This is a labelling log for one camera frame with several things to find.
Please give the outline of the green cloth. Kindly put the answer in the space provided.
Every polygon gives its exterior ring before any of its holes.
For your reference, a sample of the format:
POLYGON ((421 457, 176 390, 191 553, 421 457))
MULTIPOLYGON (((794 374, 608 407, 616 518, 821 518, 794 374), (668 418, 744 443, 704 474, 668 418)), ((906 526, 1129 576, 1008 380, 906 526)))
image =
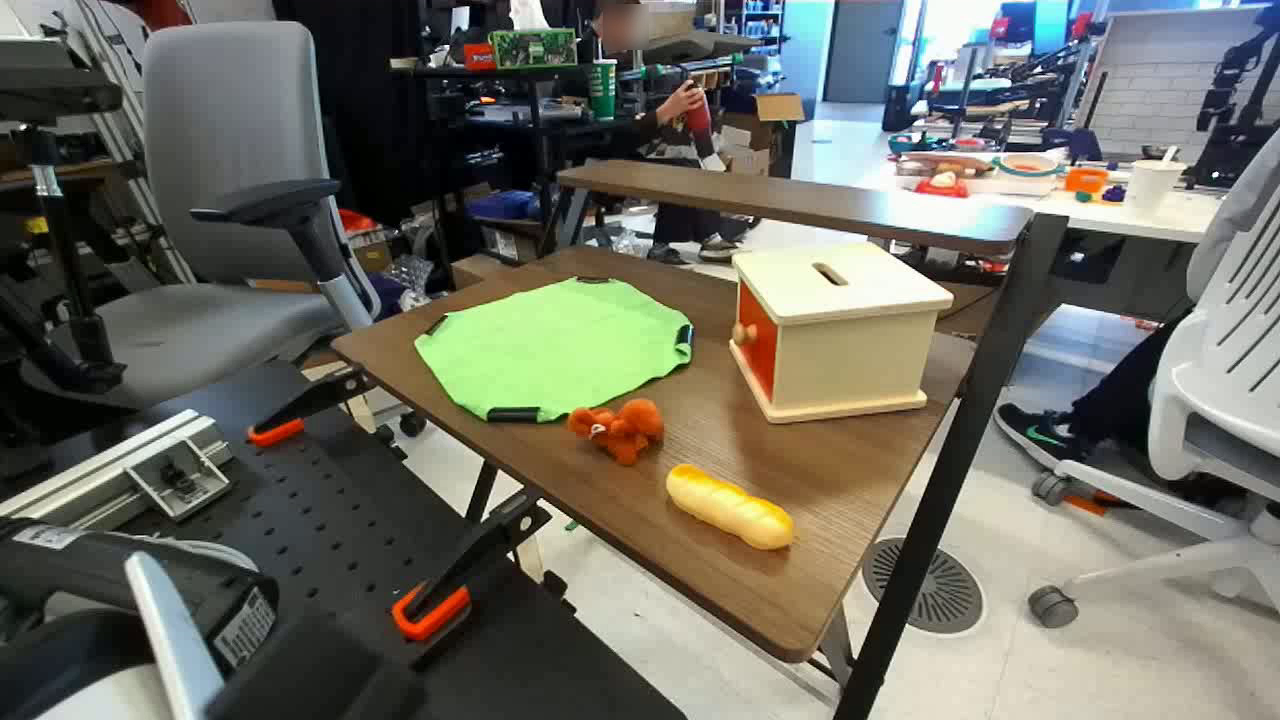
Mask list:
POLYGON ((554 424, 686 367, 694 325, 626 282, 570 276, 442 314, 413 351, 477 420, 554 424))

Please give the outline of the orange plush toy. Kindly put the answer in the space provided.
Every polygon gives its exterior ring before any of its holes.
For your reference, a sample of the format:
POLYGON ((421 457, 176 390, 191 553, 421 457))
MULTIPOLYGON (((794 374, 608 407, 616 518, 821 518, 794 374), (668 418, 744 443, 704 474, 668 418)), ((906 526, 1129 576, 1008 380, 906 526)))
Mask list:
POLYGON ((622 401, 621 407, 577 407, 562 429, 633 469, 663 439, 663 414, 656 401, 622 401))

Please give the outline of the yellow bread roll toy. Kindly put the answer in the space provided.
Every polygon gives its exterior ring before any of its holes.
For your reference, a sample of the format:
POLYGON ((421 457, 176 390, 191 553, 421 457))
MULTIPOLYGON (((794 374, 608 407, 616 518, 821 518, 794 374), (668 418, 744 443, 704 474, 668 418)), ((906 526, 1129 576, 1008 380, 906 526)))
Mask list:
POLYGON ((749 547, 782 553, 794 546, 794 519, 788 509, 750 498, 700 463, 676 463, 668 474, 668 499, 700 526, 744 541, 749 547))

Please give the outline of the wooden box with slot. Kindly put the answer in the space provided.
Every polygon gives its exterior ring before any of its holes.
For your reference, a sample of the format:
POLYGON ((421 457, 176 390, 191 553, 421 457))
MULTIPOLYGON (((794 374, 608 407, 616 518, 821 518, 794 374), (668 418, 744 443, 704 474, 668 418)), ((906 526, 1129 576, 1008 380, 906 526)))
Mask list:
POLYGON ((771 424, 916 414, 953 291, 885 249, 734 254, 728 351, 771 424))

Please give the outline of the person in background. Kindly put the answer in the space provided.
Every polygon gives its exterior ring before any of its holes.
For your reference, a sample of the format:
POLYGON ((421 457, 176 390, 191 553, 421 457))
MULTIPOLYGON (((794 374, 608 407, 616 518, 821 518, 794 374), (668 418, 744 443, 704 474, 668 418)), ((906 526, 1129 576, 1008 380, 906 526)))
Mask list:
POLYGON ((589 0, 584 40, 577 55, 584 66, 613 60, 621 73, 616 129, 603 157, 642 162, 660 141, 682 134, 694 162, 715 152, 711 103, 700 78, 648 80, 634 66, 641 0, 589 0))

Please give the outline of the green soda can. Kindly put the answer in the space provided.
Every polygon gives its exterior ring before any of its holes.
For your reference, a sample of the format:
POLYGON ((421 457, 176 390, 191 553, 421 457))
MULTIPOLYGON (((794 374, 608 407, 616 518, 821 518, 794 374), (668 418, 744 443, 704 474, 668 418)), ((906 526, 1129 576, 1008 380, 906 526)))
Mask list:
POLYGON ((590 119, 616 119, 616 103, 621 103, 616 60, 596 55, 589 73, 589 113, 590 119))

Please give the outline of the near black orange clamp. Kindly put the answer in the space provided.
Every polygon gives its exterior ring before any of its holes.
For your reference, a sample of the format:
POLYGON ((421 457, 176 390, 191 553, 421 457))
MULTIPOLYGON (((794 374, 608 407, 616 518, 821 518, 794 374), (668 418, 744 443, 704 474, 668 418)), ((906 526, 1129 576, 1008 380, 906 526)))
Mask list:
POLYGON ((486 519, 468 528, 424 579, 389 606, 396 637, 402 643, 427 643, 442 637, 472 609, 472 566, 497 547, 522 546, 543 526, 547 512, 531 498, 502 499, 486 519))

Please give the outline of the black orange clamp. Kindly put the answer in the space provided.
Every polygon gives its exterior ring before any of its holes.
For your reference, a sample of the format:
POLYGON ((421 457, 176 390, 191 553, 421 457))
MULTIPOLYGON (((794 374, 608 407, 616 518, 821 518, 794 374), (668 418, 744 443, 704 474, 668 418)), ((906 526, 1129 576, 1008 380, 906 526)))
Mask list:
POLYGON ((424 579, 389 606, 396 637, 402 643, 427 643, 442 637, 472 609, 472 566, 497 547, 522 546, 543 526, 547 512, 531 498, 502 499, 486 519, 468 528, 424 579))
POLYGON ((366 392, 366 380, 358 374, 334 374, 316 385, 307 385, 299 398, 257 420, 242 439, 258 452, 279 447, 302 432, 302 420, 334 407, 351 398, 366 392))

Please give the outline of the green circuit board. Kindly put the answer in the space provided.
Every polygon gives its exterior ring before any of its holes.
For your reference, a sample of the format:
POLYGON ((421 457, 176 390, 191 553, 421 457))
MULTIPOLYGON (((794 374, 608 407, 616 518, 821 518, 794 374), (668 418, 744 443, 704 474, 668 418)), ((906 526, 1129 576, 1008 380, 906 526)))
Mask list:
POLYGON ((498 73, 570 68, 577 66, 577 34, 570 28, 490 34, 486 44, 490 44, 498 73))

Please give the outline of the far black orange clamp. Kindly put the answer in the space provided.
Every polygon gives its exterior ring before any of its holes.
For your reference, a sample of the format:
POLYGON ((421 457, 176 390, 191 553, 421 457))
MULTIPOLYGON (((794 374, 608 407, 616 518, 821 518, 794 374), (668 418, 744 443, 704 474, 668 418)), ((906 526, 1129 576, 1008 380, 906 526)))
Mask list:
POLYGON ((334 407, 351 398, 366 392, 366 380, 358 374, 334 374, 316 385, 307 385, 299 398, 257 420, 242 439, 258 452, 279 447, 302 432, 302 420, 334 407))

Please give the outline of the round floor drain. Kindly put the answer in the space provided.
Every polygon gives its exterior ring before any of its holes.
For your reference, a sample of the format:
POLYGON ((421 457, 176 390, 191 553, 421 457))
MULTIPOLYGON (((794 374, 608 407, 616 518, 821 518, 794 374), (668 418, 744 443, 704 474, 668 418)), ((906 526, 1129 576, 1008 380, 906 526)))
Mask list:
MULTIPOLYGON (((870 596, 886 593, 891 567, 901 560, 901 541, 875 541, 865 566, 865 589, 870 596)), ((947 553, 926 560, 921 593, 913 599, 906 626, 935 637, 956 637, 975 627, 985 618, 985 593, 975 576, 947 553)))

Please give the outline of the black sneaker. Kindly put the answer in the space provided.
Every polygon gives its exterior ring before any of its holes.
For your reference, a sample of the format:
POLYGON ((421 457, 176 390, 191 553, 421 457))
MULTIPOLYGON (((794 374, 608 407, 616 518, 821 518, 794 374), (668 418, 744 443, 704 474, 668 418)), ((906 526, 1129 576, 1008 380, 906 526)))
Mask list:
POLYGON ((1019 404, 1001 404, 995 429, 1042 469, 1085 457, 1085 447, 1068 436, 1060 414, 1025 414, 1019 404))

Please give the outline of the grey office chair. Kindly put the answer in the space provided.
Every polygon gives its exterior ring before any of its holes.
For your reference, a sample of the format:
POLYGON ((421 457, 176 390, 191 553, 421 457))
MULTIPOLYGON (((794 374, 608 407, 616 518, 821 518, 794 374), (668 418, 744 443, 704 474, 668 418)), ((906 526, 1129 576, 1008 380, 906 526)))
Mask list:
POLYGON ((366 330, 379 295, 339 224, 316 40, 295 20, 165 28, 143 60, 143 162, 160 219, 194 273, 98 306, 112 367, 56 398, 146 407, 316 339, 366 330))

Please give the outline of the white office chair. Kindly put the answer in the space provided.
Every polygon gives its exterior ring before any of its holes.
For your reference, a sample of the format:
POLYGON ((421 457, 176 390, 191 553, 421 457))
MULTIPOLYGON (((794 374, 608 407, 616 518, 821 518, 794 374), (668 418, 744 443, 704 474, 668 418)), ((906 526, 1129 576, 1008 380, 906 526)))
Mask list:
POLYGON ((1098 489, 1184 532, 1186 547, 1042 585, 1028 596, 1041 627, 1062 627, 1085 596, 1170 576, 1205 576, 1219 596, 1280 606, 1275 457, 1280 457, 1280 137, 1232 179, 1186 262, 1193 308, 1141 339, 1105 380, 1060 414, 1079 460, 1042 469, 1037 491, 1098 489), (1155 481, 1227 481, 1251 498, 1232 519, 1097 463, 1133 443, 1155 481))

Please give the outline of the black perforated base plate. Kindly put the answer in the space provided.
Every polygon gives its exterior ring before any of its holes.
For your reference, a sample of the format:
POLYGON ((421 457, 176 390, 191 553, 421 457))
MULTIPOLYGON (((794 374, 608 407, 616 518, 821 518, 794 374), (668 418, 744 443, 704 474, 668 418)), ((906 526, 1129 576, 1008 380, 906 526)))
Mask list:
POLYGON ((463 618, 402 643, 393 599, 472 526, 342 407, 316 414, 279 447, 250 447, 242 432, 299 392, 295 367, 258 364, 143 407, 143 420, 212 418, 233 452, 233 491, 165 532, 229 546, 279 589, 279 631, 214 720, 680 720, 561 589, 522 576, 506 541, 461 567, 463 618))

